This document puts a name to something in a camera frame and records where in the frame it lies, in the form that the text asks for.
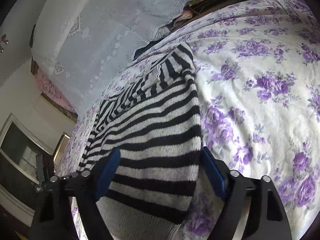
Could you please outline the black white striped sweater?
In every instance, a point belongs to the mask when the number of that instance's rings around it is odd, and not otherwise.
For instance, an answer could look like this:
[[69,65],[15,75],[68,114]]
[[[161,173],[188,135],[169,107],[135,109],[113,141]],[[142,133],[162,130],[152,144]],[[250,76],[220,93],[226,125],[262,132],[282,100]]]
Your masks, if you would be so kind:
[[120,151],[98,202],[117,239],[172,239],[188,215],[201,149],[193,59],[189,44],[179,44],[100,105],[78,170]]

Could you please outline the purple floral bed sheet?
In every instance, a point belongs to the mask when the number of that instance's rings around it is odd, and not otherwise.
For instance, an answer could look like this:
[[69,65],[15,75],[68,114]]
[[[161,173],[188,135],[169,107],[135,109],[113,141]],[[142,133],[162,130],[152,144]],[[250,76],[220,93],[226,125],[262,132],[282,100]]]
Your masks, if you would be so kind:
[[319,23],[303,0],[227,6],[143,53],[103,97],[183,42],[193,51],[204,146],[244,176],[270,176],[300,239],[319,213]]

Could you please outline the white framed window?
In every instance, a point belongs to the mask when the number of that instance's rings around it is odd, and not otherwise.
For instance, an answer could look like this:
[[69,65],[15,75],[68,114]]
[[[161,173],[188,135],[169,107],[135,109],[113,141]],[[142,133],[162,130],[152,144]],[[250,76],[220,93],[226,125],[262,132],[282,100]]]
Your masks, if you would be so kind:
[[1,154],[14,168],[35,183],[36,156],[41,153],[54,156],[49,148],[31,133],[12,113],[1,128]]

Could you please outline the white lace curtain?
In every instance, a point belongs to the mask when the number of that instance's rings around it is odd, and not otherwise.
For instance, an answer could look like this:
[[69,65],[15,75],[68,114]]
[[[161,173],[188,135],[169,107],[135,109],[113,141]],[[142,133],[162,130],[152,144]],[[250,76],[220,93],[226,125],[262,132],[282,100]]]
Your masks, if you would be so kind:
[[192,0],[47,0],[32,55],[78,115]]

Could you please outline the pink patterned cloth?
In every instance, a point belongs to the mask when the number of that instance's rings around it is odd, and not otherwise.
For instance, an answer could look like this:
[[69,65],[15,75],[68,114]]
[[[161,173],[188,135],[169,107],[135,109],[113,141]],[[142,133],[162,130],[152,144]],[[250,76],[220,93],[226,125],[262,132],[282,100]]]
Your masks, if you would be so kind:
[[59,112],[76,123],[78,115],[76,114],[74,108],[63,96],[63,94],[56,88],[56,86],[48,79],[48,77],[46,77],[34,59],[31,59],[30,71],[36,79],[36,83],[41,91],[41,95]]

